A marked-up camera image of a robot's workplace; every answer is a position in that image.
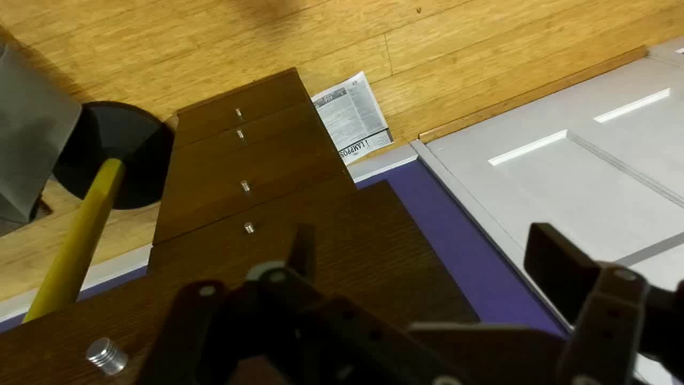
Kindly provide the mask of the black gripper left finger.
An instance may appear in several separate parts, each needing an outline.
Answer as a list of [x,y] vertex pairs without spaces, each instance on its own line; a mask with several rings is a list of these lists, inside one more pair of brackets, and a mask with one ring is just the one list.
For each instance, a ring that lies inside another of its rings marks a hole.
[[316,229],[312,224],[300,224],[292,237],[292,245],[287,264],[300,276],[312,277],[316,263]]

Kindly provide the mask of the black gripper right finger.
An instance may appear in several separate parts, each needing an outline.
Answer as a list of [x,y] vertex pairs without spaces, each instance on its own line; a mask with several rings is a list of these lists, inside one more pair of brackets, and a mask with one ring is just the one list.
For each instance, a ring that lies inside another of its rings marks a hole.
[[600,273],[600,264],[550,221],[529,224],[523,268],[569,322]]

